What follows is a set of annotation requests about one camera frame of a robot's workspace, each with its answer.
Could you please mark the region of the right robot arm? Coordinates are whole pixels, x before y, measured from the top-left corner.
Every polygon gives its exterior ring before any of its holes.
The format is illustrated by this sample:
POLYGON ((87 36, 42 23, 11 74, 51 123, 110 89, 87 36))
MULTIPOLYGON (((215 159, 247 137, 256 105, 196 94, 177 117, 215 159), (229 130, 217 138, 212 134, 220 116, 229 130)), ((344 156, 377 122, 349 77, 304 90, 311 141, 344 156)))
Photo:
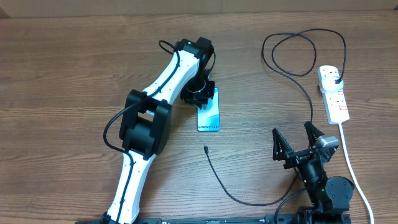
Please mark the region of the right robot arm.
POLYGON ((285 169, 295 169, 304 188, 284 199, 270 216, 274 223, 350 223, 346 213, 353 197, 354 183, 342 176, 328 177, 324 164, 338 149, 339 140, 327 136, 311 122, 304 124, 309 147, 294 151, 277 129, 272 130, 273 160, 284 161, 285 169), (283 205, 302 192, 308 193, 310 207, 300 207, 294 214, 280 215, 283 205))

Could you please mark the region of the Galaxy smartphone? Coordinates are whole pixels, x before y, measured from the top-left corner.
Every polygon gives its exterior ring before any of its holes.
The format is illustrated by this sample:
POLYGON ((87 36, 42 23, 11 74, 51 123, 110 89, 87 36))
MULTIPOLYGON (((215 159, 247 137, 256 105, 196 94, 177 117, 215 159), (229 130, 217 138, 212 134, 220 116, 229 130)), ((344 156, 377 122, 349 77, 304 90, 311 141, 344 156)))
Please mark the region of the Galaxy smartphone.
POLYGON ((209 99, 206 108, 197 109, 197 131, 218 132, 220 130, 219 90, 216 87, 213 99, 209 99))

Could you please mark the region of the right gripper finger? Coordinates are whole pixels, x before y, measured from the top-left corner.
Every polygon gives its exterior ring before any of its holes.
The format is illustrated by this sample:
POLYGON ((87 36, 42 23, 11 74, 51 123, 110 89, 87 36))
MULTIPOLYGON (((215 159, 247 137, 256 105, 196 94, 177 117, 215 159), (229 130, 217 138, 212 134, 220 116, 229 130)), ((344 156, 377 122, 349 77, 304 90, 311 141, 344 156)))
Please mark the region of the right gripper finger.
POLYGON ((291 148, 285 137, 283 137, 283 135, 276 128, 272 130, 272 136, 273 160, 286 160, 289 157, 289 154, 293 153, 293 149, 291 148))
POLYGON ((316 140, 320 137, 323 136, 324 133, 321 132, 318 128, 316 128, 312 122, 307 121, 304 124, 305 130, 307 132, 307 137, 308 137, 308 142, 309 142, 309 148, 313 148, 315 146, 316 140))

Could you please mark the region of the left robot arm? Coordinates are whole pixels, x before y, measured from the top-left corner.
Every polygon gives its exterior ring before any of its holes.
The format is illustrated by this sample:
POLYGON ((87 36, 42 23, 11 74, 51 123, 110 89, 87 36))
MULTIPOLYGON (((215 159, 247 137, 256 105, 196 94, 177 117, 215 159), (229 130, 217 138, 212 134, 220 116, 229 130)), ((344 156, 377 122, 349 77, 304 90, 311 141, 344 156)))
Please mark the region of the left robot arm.
POLYGON ((149 168, 169 138, 174 101, 206 109, 214 98, 207 64, 216 54, 210 40, 182 39, 168 53, 172 59, 160 76, 143 91, 131 90, 124 109, 104 128, 103 141, 122 153, 123 167, 114 200, 99 223, 136 222, 149 168))

